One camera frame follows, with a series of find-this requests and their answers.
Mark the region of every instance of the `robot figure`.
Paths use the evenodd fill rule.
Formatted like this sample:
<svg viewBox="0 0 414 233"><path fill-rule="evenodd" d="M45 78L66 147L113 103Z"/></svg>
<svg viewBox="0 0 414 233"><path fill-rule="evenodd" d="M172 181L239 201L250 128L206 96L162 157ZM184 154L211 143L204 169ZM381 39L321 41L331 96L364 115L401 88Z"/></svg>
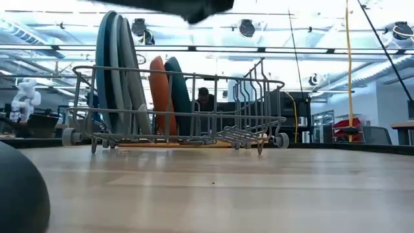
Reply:
<svg viewBox="0 0 414 233"><path fill-rule="evenodd" d="M11 120L27 121L30 114L34 112L34 106L40 105L41 95L38 91L35 91L36 80L34 78L24 78L21 83L17 86L19 92L13 98L12 101L12 112L10 113ZM20 109L24 109L24 113L20 114Z"/></svg>

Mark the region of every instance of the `wall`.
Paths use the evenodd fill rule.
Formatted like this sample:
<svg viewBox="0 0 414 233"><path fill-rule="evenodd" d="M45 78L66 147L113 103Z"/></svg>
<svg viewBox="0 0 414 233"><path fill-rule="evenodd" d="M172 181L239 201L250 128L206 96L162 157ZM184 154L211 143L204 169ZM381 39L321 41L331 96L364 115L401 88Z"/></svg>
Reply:
<svg viewBox="0 0 414 233"><path fill-rule="evenodd" d="M369 83L366 88L355 88L353 93L353 112L362 114L364 120L370 120L372 126L388 129L394 145L398 145L397 131L391 128L392 124L408 121L408 97L400 83L384 85L386 80L394 79L395 75L383 77L376 82ZM414 80L404 82L414 96ZM346 115L349 111L348 95L334 94L326 104L312 103L311 114L333 110L335 116Z"/></svg>
<svg viewBox="0 0 414 233"><path fill-rule="evenodd" d="M378 125L388 129L394 145L398 145L397 130L391 129L392 124L408 121L408 97L399 83L384 85L383 81L376 84L378 99ZM407 85L414 96L414 86Z"/></svg>
<svg viewBox="0 0 414 233"><path fill-rule="evenodd" d="M353 113L362 114L364 120L370 120L372 126L378 125L378 111L376 99L376 83L370 83L365 88L354 89L353 97ZM326 104L311 103L310 113L312 115L324 111L334 111L334 115L349 114L348 94L334 94L328 98Z"/></svg>

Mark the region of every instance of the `wire dish rack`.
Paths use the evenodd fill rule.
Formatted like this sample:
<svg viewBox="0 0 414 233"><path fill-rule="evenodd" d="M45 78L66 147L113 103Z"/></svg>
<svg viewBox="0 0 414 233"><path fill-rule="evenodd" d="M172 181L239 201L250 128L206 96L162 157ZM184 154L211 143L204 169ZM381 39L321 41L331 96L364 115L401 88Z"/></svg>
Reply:
<svg viewBox="0 0 414 233"><path fill-rule="evenodd" d="M62 135L62 142L64 146L72 146L75 143L82 140L83 137L89 137L92 140L92 153L95 153L98 140L102 140L102 146L104 148L115 148L120 143L128 142L152 142L152 143L180 143L180 144L216 144L217 142L227 142L232 145L233 148L239 149L244 147L249 149L252 144L257 144L257 152L261 154L265 143L272 140L272 142L280 148L287 148L289 145L289 138L285 133L279 133L281 123L286 121L285 117L281 116L280 111L280 90L285 86L281 81L269 80L263 71L263 59L261 58L253 68L249 70L247 74L242 78L227 77L227 76L212 76L195 73L185 72L171 72L171 71L154 71L143 69L128 69L128 68L115 68L115 67L98 67L98 66L77 66L73 68L73 72L78 77L76 82L74 107L68 108L68 112L72 116L76 116L78 112L83 111L86 113L86 120L84 124L80 124L79 120L74 117L75 128L67 128ZM92 70L91 82L89 83L82 75L80 70ZM125 77L128 72L140 72L140 73L162 73L167 75L180 74L188 79L192 80L192 97L191 98L191 113L177 113L172 112L172 101L168 103L167 111L145 111L144 114L148 114L152 117L152 134L142 134L141 130L136 129L137 126L132 126L134 118L141 114L142 111L135 111L131 109L102 109L93 107L93 93L91 91L89 103L87 107L78 105L80 97L80 84L86 83L92 90L95 86L96 71L110 70L110 71L123 71ZM219 80L226 80L227 82L233 82L233 98L234 111L218 111L217 110L217 97L214 101L213 111L203 112L196 111L200 109L199 103L195 100L195 82L196 80L204 79L214 82L214 96L217 96L217 83ZM173 78L169 79L169 95L171 96ZM124 98L129 98L123 89ZM276 99L270 99L270 92L276 92ZM272 102L276 102L276 116L272 116ZM92 115L94 113L118 113L124 116L124 121L121 125L121 132L114 133L105 126L104 119L101 124L103 128L100 132L93 131ZM157 125L155 123L155 117L164 115L166 116L166 129L169 129L170 117L175 116L187 116L191 118L190 134L186 136L170 135L169 130L166 130L163 135L157 135Z"/></svg>

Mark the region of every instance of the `desk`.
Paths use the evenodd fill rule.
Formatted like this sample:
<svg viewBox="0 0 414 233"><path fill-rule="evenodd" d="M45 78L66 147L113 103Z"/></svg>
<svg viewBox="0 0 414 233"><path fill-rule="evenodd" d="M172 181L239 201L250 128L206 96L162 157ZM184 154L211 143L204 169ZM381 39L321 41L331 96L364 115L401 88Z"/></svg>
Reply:
<svg viewBox="0 0 414 233"><path fill-rule="evenodd" d="M393 124L391 128L398 131L398 142L400 145L409 145L409 130L414 130L414 121Z"/></svg>

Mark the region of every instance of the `wooden table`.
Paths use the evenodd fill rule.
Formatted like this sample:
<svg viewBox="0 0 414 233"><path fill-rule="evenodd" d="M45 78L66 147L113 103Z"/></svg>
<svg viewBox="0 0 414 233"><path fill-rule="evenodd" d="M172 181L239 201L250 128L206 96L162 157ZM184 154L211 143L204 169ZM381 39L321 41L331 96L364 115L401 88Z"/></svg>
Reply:
<svg viewBox="0 0 414 233"><path fill-rule="evenodd" d="M393 124L391 128L398 131L398 142L400 145L409 146L409 130L414 130L414 120L400 124Z"/></svg>
<svg viewBox="0 0 414 233"><path fill-rule="evenodd" d="M342 150L21 150L49 189L50 233L399 233L414 157Z"/></svg>

